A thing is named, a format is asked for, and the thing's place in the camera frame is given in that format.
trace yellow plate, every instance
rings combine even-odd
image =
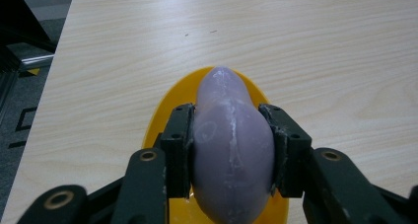
[[[172,110],[182,104],[196,103],[197,89],[203,77],[213,67],[206,67],[196,70],[179,80],[161,99],[154,111],[151,122],[142,144],[142,148],[149,148],[154,145],[159,132],[163,132]],[[234,70],[245,82],[252,103],[258,107],[260,103],[268,103],[267,98],[258,87],[240,72]],[[287,220],[289,201],[282,198],[278,192],[270,197],[263,212],[254,223],[259,224],[284,224]],[[200,210],[193,195],[189,200],[184,198],[170,199],[170,223],[212,223],[210,219]]]

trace light wood surface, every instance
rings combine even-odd
[[[164,93],[207,65],[251,78],[372,183],[418,184],[417,0],[73,0],[2,223],[52,187],[123,176]]]

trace black metal frame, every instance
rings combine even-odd
[[[418,187],[408,199],[375,187],[345,154],[314,150],[282,109],[258,110],[274,133],[274,187],[283,197],[305,194],[309,223],[418,223]],[[79,186],[53,188],[19,223],[169,223],[169,198],[189,194],[193,115],[192,104],[175,108],[154,148],[134,153],[123,178],[90,195]]]

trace floor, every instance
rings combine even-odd
[[[51,39],[59,40],[71,0],[25,0]],[[43,54],[30,45],[8,45],[21,59]],[[0,219],[25,150],[49,66],[17,72],[17,80],[0,117]]]

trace purple object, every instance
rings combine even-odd
[[[232,70],[216,67],[200,83],[193,137],[200,208],[216,223],[252,223],[272,186],[273,134]]]

